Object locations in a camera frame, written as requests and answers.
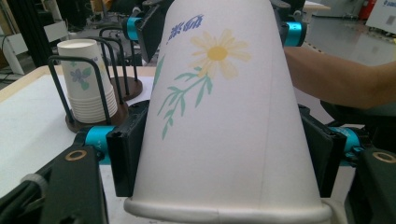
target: yellow flower illustration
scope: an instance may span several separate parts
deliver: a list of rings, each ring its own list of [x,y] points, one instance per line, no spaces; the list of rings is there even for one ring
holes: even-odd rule
[[[194,52],[193,56],[203,56],[196,62],[192,63],[192,67],[201,67],[198,77],[208,75],[214,77],[219,70],[226,78],[238,76],[238,70],[230,62],[230,58],[235,58],[247,62],[250,55],[240,49],[246,48],[248,43],[244,41],[235,41],[232,31],[226,29],[221,34],[219,40],[215,36],[211,36],[208,32],[204,32],[203,38],[195,36],[191,39],[191,43],[200,48],[200,51]]]

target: table surface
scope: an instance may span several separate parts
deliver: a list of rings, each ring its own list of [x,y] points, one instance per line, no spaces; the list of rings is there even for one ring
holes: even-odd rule
[[[118,69],[119,69],[118,70],[119,74],[122,74],[121,68],[119,67]],[[62,68],[60,66],[56,66],[56,71],[59,76],[61,76],[63,73]],[[130,76],[131,74],[133,75],[133,73],[134,73],[133,68],[127,67],[128,76]],[[155,74],[155,67],[137,67],[137,74],[144,83],[144,88],[145,88],[145,81],[143,80],[148,80],[148,82],[150,81],[152,82],[153,76]],[[48,82],[48,80],[50,79],[50,76],[48,75],[50,75],[50,70],[48,69],[47,66],[39,67],[35,71],[27,74],[26,76],[20,78],[19,80],[15,81],[11,85],[7,86],[6,88],[0,91],[0,116],[1,116],[0,123],[1,125],[6,126],[6,127],[2,126],[2,130],[10,130],[9,132],[2,133],[1,135],[0,146],[2,145],[2,147],[4,148],[2,148],[0,151],[0,157],[11,158],[10,161],[7,161],[7,159],[5,159],[5,161],[0,162],[0,179],[2,180],[1,181],[2,188],[0,188],[0,197],[3,197],[11,189],[15,188],[20,182],[22,177],[24,177],[29,173],[34,173],[36,170],[44,166],[49,160],[53,159],[56,155],[58,155],[63,150],[65,150],[67,146],[71,146],[72,141],[70,141],[70,139],[74,139],[75,134],[69,132],[67,128],[65,128],[66,124],[64,123],[64,120],[56,120],[57,123],[59,123],[58,126],[56,125],[54,126],[54,124],[51,124],[53,120],[49,120],[48,124],[45,124],[44,127],[41,128],[41,130],[40,128],[37,128],[39,130],[38,131],[39,133],[32,133],[31,135],[32,137],[30,137],[31,139],[24,139],[24,138],[19,139],[19,138],[21,138],[20,135],[26,136],[26,134],[24,134],[26,133],[26,129],[32,127],[23,127],[21,125],[11,126],[9,124],[10,122],[6,116],[7,111],[15,110],[15,108],[12,108],[12,106],[15,105],[13,101],[19,100],[18,98],[20,97],[19,93],[24,92],[28,89],[32,89],[35,86],[35,83],[42,82],[43,78],[44,79],[46,78],[47,83],[50,83]],[[151,87],[150,85],[147,86],[148,89],[146,91],[149,91],[150,93]],[[37,96],[43,95],[44,94],[43,91],[46,90],[37,90],[36,95]],[[34,96],[26,96],[26,97],[28,98],[26,99],[27,101],[35,100]],[[53,98],[52,101],[49,101],[51,103],[53,101],[58,101],[59,96],[58,95],[53,96],[49,94],[49,98]],[[29,112],[30,113],[26,113],[27,116],[32,116],[32,119],[36,119],[35,112],[34,111],[29,111]],[[11,113],[21,113],[21,110],[17,109]],[[61,130],[46,131],[48,133],[53,133],[54,135],[54,136],[47,136],[48,133],[44,133],[44,130],[47,129],[48,127],[50,128],[55,127]],[[62,133],[67,136],[62,136],[62,137],[56,136],[56,134],[59,135],[59,133]],[[35,137],[43,138],[43,135],[44,137],[48,137],[49,140],[40,141],[39,139],[33,139]],[[16,141],[17,140],[22,142],[25,141],[27,144],[25,145],[20,143],[12,144],[13,142],[10,141],[9,138],[16,139]],[[44,147],[47,144],[58,144],[59,147],[55,147],[58,145],[54,145],[52,146],[52,148]],[[14,148],[15,145],[17,145],[17,147],[20,147],[20,145],[22,145],[22,147],[24,148]],[[106,194],[107,211],[108,211],[110,223],[137,223],[137,224],[157,223],[157,221],[155,220],[146,219],[142,217],[135,217],[126,213],[123,209],[123,202],[125,198],[118,198],[115,195],[114,183],[113,183],[113,177],[112,177],[110,165],[100,165],[100,170],[101,170],[103,185]]]
[[[310,1],[305,1],[304,8],[303,8],[304,11],[307,11],[307,10],[330,10],[330,9],[331,9],[330,7],[326,7],[320,3],[314,3],[314,2],[310,2]]]

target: stack of paper cups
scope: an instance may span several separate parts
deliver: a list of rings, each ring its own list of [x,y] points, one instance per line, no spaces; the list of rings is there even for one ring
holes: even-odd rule
[[[96,62],[105,91],[107,109],[110,117],[113,116],[117,112],[118,105],[96,41],[91,39],[66,40],[58,44],[58,51],[61,56],[83,57]],[[62,61],[62,69],[64,70],[67,97],[75,118],[83,123],[105,120],[105,110],[93,67],[85,62]]]
[[[176,0],[126,211],[182,223],[328,223],[270,1]]]

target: machine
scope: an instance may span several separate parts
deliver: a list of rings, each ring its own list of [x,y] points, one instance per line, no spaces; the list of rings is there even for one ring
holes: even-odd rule
[[[279,35],[270,32],[270,36],[275,36],[271,44],[288,45],[286,43],[289,38],[295,39],[299,36],[297,41],[292,40],[289,43],[293,46],[301,45],[304,34],[297,35],[299,32],[292,32],[294,34],[289,35],[288,22],[298,22],[291,19],[293,17],[290,15],[293,13],[288,11],[290,6],[280,1],[272,1],[270,10],[274,11],[276,17],[271,19],[276,24],[269,25],[270,31],[271,29],[275,29],[276,33],[279,31]],[[265,16],[269,18],[272,15],[267,13]],[[177,31],[178,24],[181,22],[172,23],[171,27],[176,28]],[[199,25],[195,23],[189,28],[192,29],[193,26]],[[300,30],[300,33],[304,32],[304,29],[296,27],[295,30]],[[180,30],[180,33],[188,31],[188,29]],[[182,35],[185,33],[180,33],[173,32],[172,35],[164,36],[163,39],[168,40],[168,46],[176,38],[182,42]],[[231,32],[228,30],[222,33],[222,36],[230,35]],[[248,37],[256,38],[257,36],[249,35]],[[202,40],[200,38],[192,38],[191,42],[200,43],[199,41]],[[162,49],[166,50],[170,47],[166,47],[165,43],[166,41],[162,41]],[[243,41],[237,43],[241,49],[246,46]],[[275,49],[275,54],[282,52],[281,47]],[[207,53],[213,56],[211,58],[213,61],[224,56],[221,54],[223,51],[216,50]],[[235,54],[240,55],[238,59],[243,62],[255,60],[252,59],[255,55],[253,51],[250,54],[239,51]],[[165,66],[163,54],[161,56],[163,61],[159,62],[159,73],[171,66]],[[284,61],[280,58],[276,63],[284,63]],[[348,222],[395,222],[396,155],[388,150],[376,148],[372,143],[374,138],[365,130],[348,129],[346,131],[341,128],[330,128],[311,117],[309,108],[302,105],[297,107],[292,95],[289,94],[292,91],[288,91],[291,90],[290,83],[286,81],[285,84],[279,81],[286,79],[283,77],[286,75],[283,72],[285,68],[277,66],[276,63],[272,61],[266,64],[281,71],[277,72],[274,69],[272,72],[276,76],[269,76],[272,78],[269,79],[271,81],[260,82],[261,74],[251,74],[258,78],[257,86],[269,85],[265,86],[268,88],[255,89],[271,96],[263,100],[270,103],[269,105],[259,103],[257,100],[249,100],[253,97],[252,95],[240,95],[238,91],[221,91],[228,90],[223,89],[228,87],[221,86],[218,82],[216,83],[217,89],[214,89],[215,80],[217,80],[211,74],[214,70],[204,66],[195,66],[192,68],[193,72],[177,74],[175,78],[156,75],[151,102],[145,101],[129,106],[128,119],[117,127],[93,126],[79,130],[71,147],[43,166],[35,175],[28,176],[19,186],[0,199],[0,223],[107,223],[106,195],[98,169],[99,161],[103,160],[106,155],[111,160],[117,196],[132,197],[125,203],[125,208],[137,216],[175,222],[202,223],[331,223],[331,219],[336,218],[332,215],[330,207],[322,203],[320,198],[330,196],[337,168],[343,161],[356,166],[358,173],[346,204],[347,208],[351,208],[351,210],[347,209]],[[224,79],[231,78],[226,74],[223,75]],[[189,81],[195,82],[187,89],[181,89],[164,85],[166,80],[161,78],[182,81],[185,85],[190,84]],[[186,90],[189,91],[198,84],[202,84],[202,88],[196,91],[196,97],[193,93],[190,95],[185,93]],[[267,91],[270,89],[282,91],[272,93]],[[286,90],[288,94],[280,93],[284,89],[288,89]],[[170,92],[166,95],[161,90]],[[232,102],[235,97],[242,97],[245,100],[238,101],[240,105],[226,105],[225,108],[218,108],[214,111],[210,109],[210,106],[205,107],[205,105],[210,104],[210,101],[206,101],[209,95],[210,97],[215,95],[216,98],[216,94],[222,96],[219,98],[221,101]],[[163,104],[158,104],[161,102],[161,97],[164,98]],[[223,105],[223,102],[215,101],[215,103]],[[192,111],[195,112],[194,108],[203,108],[196,112],[198,114],[202,111],[210,112],[211,116],[227,114],[224,117],[216,117],[214,120],[226,119],[228,122],[217,123],[205,117],[196,116],[197,114],[192,113]],[[257,115],[255,122],[251,121],[251,116],[244,116],[243,111],[249,115]],[[330,109],[328,111],[335,118],[338,118],[335,115],[341,113],[336,114],[335,112],[340,111],[336,109],[333,113]],[[193,119],[190,121],[184,119],[185,117],[182,118],[191,114]],[[156,120],[165,124],[153,125]],[[279,127],[279,123],[288,124],[288,127],[281,125]],[[180,129],[180,126],[187,127],[187,129]],[[217,130],[218,133],[221,130],[226,134],[215,134],[210,132],[212,130]],[[96,138],[100,138],[101,141],[106,139],[106,147],[93,144]],[[181,139],[179,142],[190,144],[189,148],[175,148],[175,143],[179,143],[175,139]],[[187,149],[196,149],[197,139],[205,139],[200,144],[209,143],[208,147],[198,146],[199,150],[194,150],[191,154],[191,151]],[[207,150],[212,144],[216,147]],[[177,153],[170,150],[173,148],[178,150]],[[262,201],[257,200],[256,195],[260,195]],[[235,209],[233,204],[228,206],[229,202],[238,203],[237,208]],[[218,212],[213,212],[212,205],[215,210],[218,209]],[[310,207],[299,209],[300,206],[307,205]]]

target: green leaf illustration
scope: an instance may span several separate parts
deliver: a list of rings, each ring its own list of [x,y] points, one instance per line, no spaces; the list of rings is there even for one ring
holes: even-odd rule
[[[185,81],[187,82],[187,81],[189,81],[190,79],[192,79],[192,78],[194,78],[194,77],[197,77],[197,75],[194,74],[194,73],[183,73],[183,74],[177,76],[177,77],[175,78],[175,80],[182,79],[183,77],[186,77],[186,78],[187,78],[187,79],[185,80]]]
[[[201,71],[200,67],[194,68],[195,71]],[[205,75],[204,77],[198,77],[198,74],[194,73],[183,73],[179,76],[177,76],[174,80],[182,80],[184,79],[184,82],[187,82],[189,80],[192,80],[193,78],[196,78],[194,82],[190,84],[189,87],[186,89],[182,90],[178,87],[171,86],[168,87],[168,90],[171,91],[163,101],[163,105],[161,106],[160,110],[158,111],[157,116],[159,116],[163,109],[166,107],[170,107],[163,119],[166,119],[165,126],[163,127],[163,139],[165,138],[169,127],[172,127],[174,124],[174,115],[178,107],[180,107],[180,116],[184,116],[184,112],[186,111],[186,100],[184,99],[184,96],[187,92],[190,90],[194,89],[195,87],[200,87],[199,93],[197,95],[196,101],[195,101],[195,107],[197,107],[202,99],[204,98],[204,94],[207,91],[208,94],[212,92],[212,81],[208,75]]]
[[[161,58],[161,60],[157,64],[157,69],[155,70],[155,76],[154,76],[154,82],[152,85],[152,89],[154,89],[155,85],[157,84],[158,78],[160,78],[160,73],[161,70],[163,69],[163,60],[165,59],[165,56]]]
[[[81,88],[85,91],[90,87],[90,83],[88,82],[81,82]]]
[[[84,70],[82,70],[82,76],[83,77],[88,77],[90,75],[91,75],[91,68],[90,67],[85,68]]]

